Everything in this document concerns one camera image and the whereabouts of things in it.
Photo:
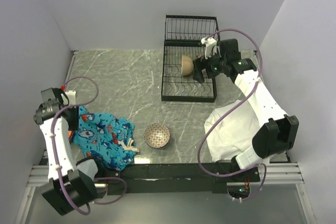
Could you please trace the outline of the grey floral patterned bowl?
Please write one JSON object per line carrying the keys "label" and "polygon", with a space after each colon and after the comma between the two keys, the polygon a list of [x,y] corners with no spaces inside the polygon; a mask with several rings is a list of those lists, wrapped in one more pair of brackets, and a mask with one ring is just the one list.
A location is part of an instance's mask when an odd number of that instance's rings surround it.
{"label": "grey floral patterned bowl", "polygon": [[191,57],[182,55],[181,58],[181,75],[182,76],[189,76],[194,71],[193,60]]}

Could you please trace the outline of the black wire dish rack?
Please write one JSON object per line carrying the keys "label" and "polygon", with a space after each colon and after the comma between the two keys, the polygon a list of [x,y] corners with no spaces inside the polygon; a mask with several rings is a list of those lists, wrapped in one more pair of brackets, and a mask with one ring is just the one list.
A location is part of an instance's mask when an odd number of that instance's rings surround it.
{"label": "black wire dish rack", "polygon": [[214,102],[216,81],[182,75],[182,57],[192,60],[204,53],[201,39],[218,30],[215,16],[169,15],[165,17],[161,100],[166,102]]}

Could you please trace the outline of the red geometric patterned bowl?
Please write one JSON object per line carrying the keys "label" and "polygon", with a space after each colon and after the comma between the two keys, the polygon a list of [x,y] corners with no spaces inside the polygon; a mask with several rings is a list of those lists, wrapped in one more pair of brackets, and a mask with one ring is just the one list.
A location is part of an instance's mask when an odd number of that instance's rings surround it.
{"label": "red geometric patterned bowl", "polygon": [[170,130],[162,123],[151,124],[144,132],[144,141],[154,149],[164,148],[169,143],[170,137]]}

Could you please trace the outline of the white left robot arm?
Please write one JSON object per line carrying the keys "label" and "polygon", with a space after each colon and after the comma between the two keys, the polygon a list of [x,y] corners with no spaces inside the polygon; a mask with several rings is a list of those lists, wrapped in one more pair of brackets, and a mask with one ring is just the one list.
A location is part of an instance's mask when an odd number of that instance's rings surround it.
{"label": "white left robot arm", "polygon": [[41,188],[42,196],[64,216],[98,198],[95,183],[104,179],[105,170],[97,157],[76,162],[68,133],[79,129],[79,109],[70,104],[60,88],[41,92],[42,104],[34,115],[43,133],[49,161],[48,182]]}

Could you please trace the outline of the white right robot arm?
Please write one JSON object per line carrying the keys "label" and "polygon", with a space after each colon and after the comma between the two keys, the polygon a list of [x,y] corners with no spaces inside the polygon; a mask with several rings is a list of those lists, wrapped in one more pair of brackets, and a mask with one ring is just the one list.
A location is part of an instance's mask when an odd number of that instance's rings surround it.
{"label": "white right robot arm", "polygon": [[248,167],[293,148],[299,121],[275,101],[253,61],[241,57],[236,39],[202,38],[201,43],[205,51],[193,62],[194,79],[201,83],[203,73],[208,78],[223,73],[244,95],[214,109],[204,123],[212,160],[230,160],[231,178],[242,181]]}

